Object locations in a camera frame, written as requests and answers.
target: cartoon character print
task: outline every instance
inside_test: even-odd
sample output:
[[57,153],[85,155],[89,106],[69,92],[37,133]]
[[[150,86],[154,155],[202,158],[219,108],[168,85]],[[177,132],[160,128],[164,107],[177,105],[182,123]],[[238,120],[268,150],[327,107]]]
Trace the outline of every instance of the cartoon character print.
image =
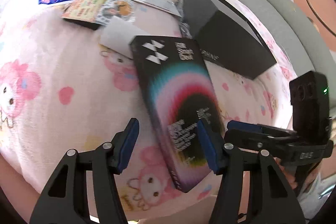
[[245,113],[245,120],[246,120],[246,122],[249,121],[249,118],[250,118],[250,112],[249,112],[249,110],[247,109],[247,110],[246,110],[246,113]]
[[121,91],[138,88],[138,77],[132,61],[114,51],[101,51],[106,68],[113,72],[113,84]]
[[286,88],[285,84],[281,83],[281,88],[282,88],[282,92],[283,92],[285,98],[288,99],[290,97],[288,84],[287,84],[287,88]]
[[273,119],[274,118],[274,113],[278,109],[277,100],[275,99],[274,95],[271,94],[270,92],[264,91],[263,95],[264,95],[264,98],[266,100],[268,110],[271,114],[271,119]]
[[269,75],[269,72],[266,72],[265,75],[266,75],[266,78],[267,78],[269,81],[271,81],[271,76]]
[[270,50],[274,49],[273,47],[274,42],[272,40],[266,40],[265,43]]
[[252,84],[252,81],[242,77],[241,75],[239,75],[237,73],[233,73],[233,75],[234,75],[234,78],[239,82],[239,84],[241,84],[244,87],[247,95],[253,96],[254,99],[257,101],[258,100],[258,94],[257,94],[257,92],[256,92],[256,90],[255,90],[255,88]]
[[23,29],[30,29],[36,22],[37,22],[37,19],[35,19],[35,18],[30,19],[30,20],[23,26]]
[[0,36],[2,36],[2,34],[3,34],[3,30],[5,29],[5,26],[6,26],[6,23],[4,23],[4,24],[2,25],[2,27],[0,27]]
[[211,184],[207,185],[207,186],[204,188],[203,192],[201,192],[201,193],[198,195],[197,200],[201,200],[201,199],[205,198],[208,194],[210,194],[211,189],[212,189],[212,185],[211,185]]
[[146,211],[182,194],[175,188],[158,147],[143,149],[140,159],[146,166],[137,178],[127,182],[130,188],[136,190],[132,199],[138,208]]
[[219,103],[219,110],[220,110],[220,115],[222,117],[225,129],[227,130],[227,123],[229,121],[238,121],[240,122],[240,118],[238,116],[235,117],[230,117],[230,115],[228,114],[228,112],[225,110],[225,108],[221,105],[221,103]]
[[26,100],[33,100],[41,88],[37,73],[28,71],[28,64],[18,60],[6,63],[0,69],[0,129],[4,122],[13,128],[14,119],[21,113]]
[[242,4],[240,1],[236,1],[235,4],[237,5],[238,10],[240,10],[256,28],[262,26],[261,21],[251,12],[251,10],[246,5]]
[[5,146],[6,141],[8,140],[9,128],[8,127],[2,127],[0,128],[0,147]]
[[280,66],[280,68],[281,68],[281,72],[282,72],[283,76],[284,76],[288,81],[291,81],[291,80],[293,79],[293,74],[292,74],[292,72],[291,72],[289,69],[284,68],[284,67],[282,67],[282,66]]
[[281,54],[281,61],[283,61],[286,65],[292,66],[285,53],[283,51],[280,51],[280,54]]

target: black box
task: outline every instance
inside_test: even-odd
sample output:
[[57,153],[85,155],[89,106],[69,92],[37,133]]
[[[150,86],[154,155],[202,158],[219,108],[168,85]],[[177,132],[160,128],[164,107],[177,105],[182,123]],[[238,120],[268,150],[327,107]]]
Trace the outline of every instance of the black box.
[[209,174],[196,136],[205,118],[222,132],[216,95],[196,41],[136,36],[133,61],[147,110],[177,189],[188,192]]
[[254,79],[276,64],[250,21],[226,0],[178,0],[205,60]]

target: pink blanket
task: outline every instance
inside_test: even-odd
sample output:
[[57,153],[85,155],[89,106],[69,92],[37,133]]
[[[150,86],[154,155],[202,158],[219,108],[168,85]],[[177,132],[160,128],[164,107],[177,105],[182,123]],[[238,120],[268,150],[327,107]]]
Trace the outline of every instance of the pink blanket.
[[[286,128],[295,72],[256,16],[238,0],[227,1],[252,22],[278,64],[252,81],[206,62],[223,122]],[[61,14],[37,0],[0,0],[0,151],[6,160],[40,192],[68,149],[95,149],[136,117],[137,144],[128,168],[116,176],[128,219],[169,215],[216,192],[220,177],[213,173],[187,194],[174,189],[132,61],[101,48],[100,30],[65,22]],[[180,36],[176,19],[144,5],[136,5],[133,24],[152,35]],[[229,31],[223,27],[223,40]]]

